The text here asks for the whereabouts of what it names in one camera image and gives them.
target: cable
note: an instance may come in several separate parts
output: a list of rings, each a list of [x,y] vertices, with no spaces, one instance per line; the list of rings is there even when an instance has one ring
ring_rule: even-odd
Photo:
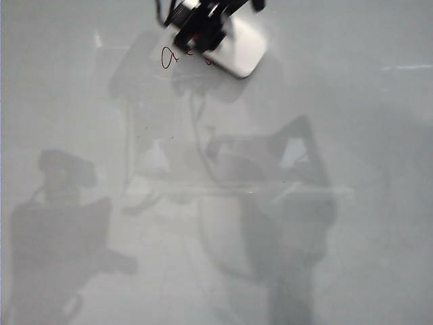
[[[176,6],[176,0],[171,0],[170,9],[168,10],[166,20],[162,19],[161,1],[155,0],[155,3],[156,3],[156,19],[157,19],[157,21],[160,23],[161,26],[167,27],[171,23],[171,20],[173,18],[173,10],[175,9],[175,6]]]

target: white object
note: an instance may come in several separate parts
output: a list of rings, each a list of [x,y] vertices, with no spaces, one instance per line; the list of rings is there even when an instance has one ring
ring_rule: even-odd
[[[197,0],[185,0],[183,5],[194,8]],[[205,58],[211,59],[220,67],[234,74],[238,78],[248,77],[257,67],[266,52],[265,38],[241,19],[231,16],[225,23],[232,29],[214,51],[203,53]]]
[[[170,172],[170,162],[161,146],[161,139],[155,139],[152,147],[139,157],[138,168],[146,175]]]

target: red handwriting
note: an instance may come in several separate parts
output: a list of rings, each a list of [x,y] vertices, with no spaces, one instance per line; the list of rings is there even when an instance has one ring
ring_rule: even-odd
[[[207,64],[208,66],[210,66],[210,65],[215,65],[215,62],[213,62],[211,59],[204,59],[204,61],[206,62],[206,64]]]
[[[164,52],[165,52],[165,51],[169,51],[169,52],[170,52],[170,61],[168,61],[168,64],[167,64],[167,65],[164,64]],[[175,53],[174,53],[174,52],[173,52],[169,47],[164,46],[164,47],[162,48],[162,51],[161,51],[161,64],[162,64],[162,67],[163,67],[164,69],[168,69],[168,67],[171,65],[171,61],[173,60],[173,58],[176,60],[176,62],[179,61],[179,58],[176,58]]]
[[[168,63],[167,63],[166,56],[164,59],[164,55],[167,52],[170,54],[170,59],[168,60]],[[187,56],[194,56],[194,54],[190,50],[186,52],[186,55]],[[168,46],[164,46],[162,48],[162,51],[161,51],[161,65],[162,65],[162,67],[164,69],[168,69],[170,67],[173,59],[175,59],[176,63],[179,61],[179,58],[176,57],[176,53],[173,52]],[[208,66],[211,66],[211,65],[214,66],[215,65],[215,62],[211,59],[205,58],[204,61],[205,61],[206,65],[208,65]]]

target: white tabletop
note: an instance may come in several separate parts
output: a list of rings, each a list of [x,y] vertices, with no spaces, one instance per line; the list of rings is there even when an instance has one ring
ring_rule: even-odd
[[[153,1],[2,5],[2,324],[433,323],[431,0],[246,5],[244,80]]]

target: white table surface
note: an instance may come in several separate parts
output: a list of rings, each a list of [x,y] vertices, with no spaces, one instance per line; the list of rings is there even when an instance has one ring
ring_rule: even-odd
[[[433,324],[431,0],[268,2],[240,81],[2,1],[2,324]]]

